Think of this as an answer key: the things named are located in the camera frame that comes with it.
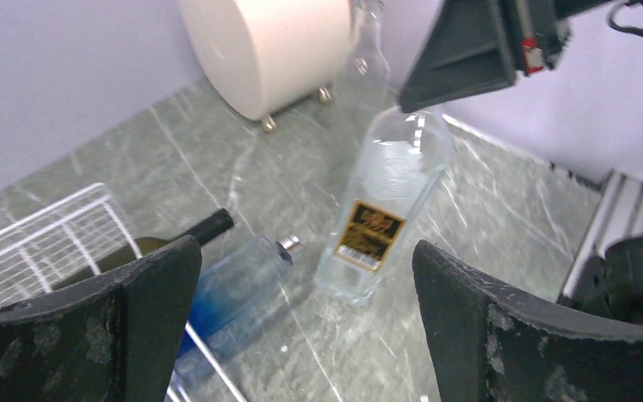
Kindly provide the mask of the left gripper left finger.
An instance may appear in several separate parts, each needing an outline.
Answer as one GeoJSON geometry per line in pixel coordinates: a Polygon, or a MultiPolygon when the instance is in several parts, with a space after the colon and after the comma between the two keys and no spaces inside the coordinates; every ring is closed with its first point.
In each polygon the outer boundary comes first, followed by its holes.
{"type": "Polygon", "coordinates": [[[0,308],[0,401],[162,401],[202,265],[187,236],[0,308]]]}

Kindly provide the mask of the small clear glass bottle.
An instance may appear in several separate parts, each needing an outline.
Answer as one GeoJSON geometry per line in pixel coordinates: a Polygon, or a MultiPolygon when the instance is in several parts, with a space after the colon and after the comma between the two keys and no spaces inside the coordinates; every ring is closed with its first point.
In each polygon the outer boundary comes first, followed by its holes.
{"type": "Polygon", "coordinates": [[[372,119],[384,108],[390,76],[381,46],[384,2],[351,1],[350,5],[347,51],[332,82],[332,94],[343,115],[372,119]]]}

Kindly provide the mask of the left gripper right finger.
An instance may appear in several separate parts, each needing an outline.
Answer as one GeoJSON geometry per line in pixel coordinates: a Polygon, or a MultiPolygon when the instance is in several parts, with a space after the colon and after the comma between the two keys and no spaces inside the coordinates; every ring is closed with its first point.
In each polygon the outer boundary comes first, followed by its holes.
{"type": "Polygon", "coordinates": [[[414,286],[444,401],[643,401],[643,326],[546,301],[421,240],[414,286]]]}

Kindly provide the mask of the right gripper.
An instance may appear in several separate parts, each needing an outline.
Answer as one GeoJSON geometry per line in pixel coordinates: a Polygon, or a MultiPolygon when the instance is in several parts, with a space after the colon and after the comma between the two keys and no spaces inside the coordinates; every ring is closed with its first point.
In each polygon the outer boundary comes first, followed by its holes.
{"type": "Polygon", "coordinates": [[[569,20],[608,2],[444,1],[399,92],[402,111],[502,90],[517,72],[555,69],[571,39],[569,20]]]}

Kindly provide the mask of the clear bottle black gold cap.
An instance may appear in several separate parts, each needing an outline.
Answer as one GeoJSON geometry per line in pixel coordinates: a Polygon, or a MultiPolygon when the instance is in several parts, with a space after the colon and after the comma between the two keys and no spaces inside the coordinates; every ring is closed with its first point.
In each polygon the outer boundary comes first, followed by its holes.
{"type": "Polygon", "coordinates": [[[411,225],[440,186],[454,148],[440,113],[379,113],[363,137],[315,285],[359,306],[393,267],[411,225]]]}

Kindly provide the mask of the dark green wine bottle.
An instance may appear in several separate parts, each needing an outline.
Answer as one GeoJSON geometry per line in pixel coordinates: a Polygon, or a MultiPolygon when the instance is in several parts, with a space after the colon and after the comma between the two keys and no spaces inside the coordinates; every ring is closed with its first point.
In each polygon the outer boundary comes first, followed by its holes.
{"type": "MultiPolygon", "coordinates": [[[[204,246],[233,227],[234,220],[229,211],[227,209],[218,209],[206,219],[198,222],[190,229],[183,231],[181,234],[175,235],[171,239],[141,237],[135,239],[135,243],[142,255],[151,254],[153,251],[185,236],[192,236],[200,246],[204,246]]],[[[112,251],[104,257],[97,259],[95,262],[100,273],[105,273],[136,259],[134,250],[128,244],[125,244],[118,250],[112,251]]],[[[55,282],[51,288],[53,291],[56,291],[93,276],[95,276],[94,271],[89,265],[85,265],[74,273],[68,274],[64,279],[55,282]]]]}

